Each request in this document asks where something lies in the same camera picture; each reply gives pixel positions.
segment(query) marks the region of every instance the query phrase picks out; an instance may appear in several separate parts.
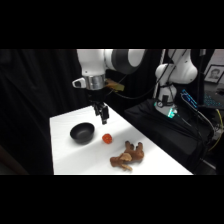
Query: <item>black background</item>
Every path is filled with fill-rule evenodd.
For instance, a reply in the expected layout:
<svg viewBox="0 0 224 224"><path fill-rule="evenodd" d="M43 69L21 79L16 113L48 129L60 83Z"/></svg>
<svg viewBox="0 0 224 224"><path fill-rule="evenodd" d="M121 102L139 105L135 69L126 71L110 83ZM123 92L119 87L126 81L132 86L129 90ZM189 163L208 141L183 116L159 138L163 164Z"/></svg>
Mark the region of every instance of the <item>black background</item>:
<svg viewBox="0 0 224 224"><path fill-rule="evenodd" d="M196 67L199 50L192 50ZM213 51L208 49L204 69ZM155 84L161 53L162 49L148 50L139 70L122 82L123 95L140 96ZM89 105L85 90L72 87L80 77L75 49L0 50L0 145L30 174L53 174L49 118ZM107 71L107 77L119 81L123 75ZM134 101L111 94L106 103L123 116L125 109L152 94Z"/></svg>

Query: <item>white tabletop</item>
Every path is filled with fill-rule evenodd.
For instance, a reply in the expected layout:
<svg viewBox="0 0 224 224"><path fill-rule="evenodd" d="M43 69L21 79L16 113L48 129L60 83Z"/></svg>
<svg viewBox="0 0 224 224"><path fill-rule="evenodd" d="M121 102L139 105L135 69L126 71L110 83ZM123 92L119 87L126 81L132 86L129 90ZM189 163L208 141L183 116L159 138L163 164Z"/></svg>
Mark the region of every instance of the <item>white tabletop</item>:
<svg viewBox="0 0 224 224"><path fill-rule="evenodd" d="M102 125L92 107L87 107L50 119L52 154L55 175L191 175L191 173L145 137L130 123L109 108L110 119ZM95 126L93 140L88 145L79 145L71 137L71 129L82 122ZM113 143L103 142L104 134L111 134ZM113 168L111 157L125 151L125 142L135 146L142 142L145 158L130 166L133 171Z"/></svg>

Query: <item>orange ball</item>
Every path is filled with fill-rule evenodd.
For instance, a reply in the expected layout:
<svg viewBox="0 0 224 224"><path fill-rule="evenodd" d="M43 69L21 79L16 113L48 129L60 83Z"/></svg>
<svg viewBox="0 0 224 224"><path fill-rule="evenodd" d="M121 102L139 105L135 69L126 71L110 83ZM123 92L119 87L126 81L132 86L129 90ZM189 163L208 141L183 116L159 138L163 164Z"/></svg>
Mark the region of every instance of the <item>orange ball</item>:
<svg viewBox="0 0 224 224"><path fill-rule="evenodd" d="M106 134L106 135L104 135L102 139L103 139L103 141L104 141L106 144L110 144L110 143L112 143L112 141L113 141L113 138L111 137L110 134Z"/></svg>

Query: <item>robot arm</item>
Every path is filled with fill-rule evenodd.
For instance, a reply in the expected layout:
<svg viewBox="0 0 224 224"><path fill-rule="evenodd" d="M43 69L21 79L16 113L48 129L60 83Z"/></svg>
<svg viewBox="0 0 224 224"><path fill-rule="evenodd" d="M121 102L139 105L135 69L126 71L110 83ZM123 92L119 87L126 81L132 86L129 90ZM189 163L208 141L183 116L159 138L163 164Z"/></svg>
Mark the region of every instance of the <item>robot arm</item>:
<svg viewBox="0 0 224 224"><path fill-rule="evenodd" d="M89 100L100 115L102 123L109 119L104 105L105 74L107 69L129 75L140 66L146 49L77 49L83 78L73 82L75 88L86 88Z"/></svg>
<svg viewBox="0 0 224 224"><path fill-rule="evenodd" d="M173 102L177 91L172 83L190 84L197 77L198 71L191 61L191 49L169 49L168 55L174 64L163 64L156 70L158 79L163 75L159 82L160 93L156 109L165 116L173 118L177 112Z"/></svg>

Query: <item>black bowl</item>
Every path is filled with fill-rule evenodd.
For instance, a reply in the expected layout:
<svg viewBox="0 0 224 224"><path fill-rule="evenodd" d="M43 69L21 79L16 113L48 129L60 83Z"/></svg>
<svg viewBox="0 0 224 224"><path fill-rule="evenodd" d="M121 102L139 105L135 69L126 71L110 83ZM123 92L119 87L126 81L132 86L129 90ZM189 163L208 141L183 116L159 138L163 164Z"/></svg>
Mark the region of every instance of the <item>black bowl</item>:
<svg viewBox="0 0 224 224"><path fill-rule="evenodd" d="M71 130L71 137L79 144L88 143L92 140L95 127L90 123L82 123Z"/></svg>

